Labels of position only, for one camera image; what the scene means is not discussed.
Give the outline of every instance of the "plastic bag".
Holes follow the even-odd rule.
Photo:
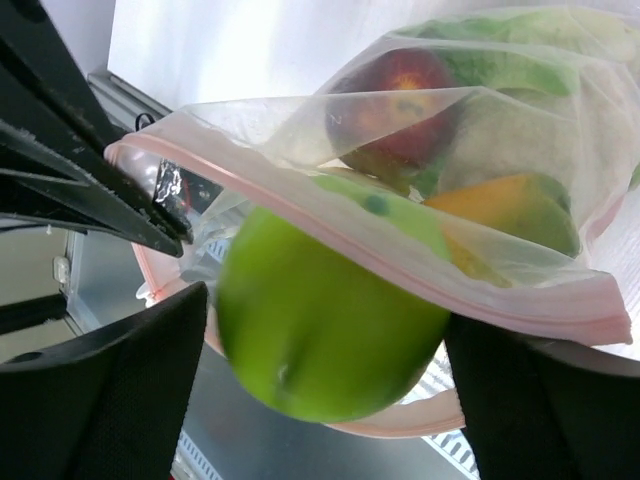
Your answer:
[[[187,272],[213,285],[203,259],[241,218],[222,213],[259,204],[459,314],[629,342],[616,278],[592,253],[638,166],[639,48],[632,19],[604,12],[479,12],[384,36],[317,95],[193,105],[128,135],[106,152],[125,170],[168,158],[226,188],[179,262],[136,247],[150,295]],[[454,428],[449,407],[423,418]]]

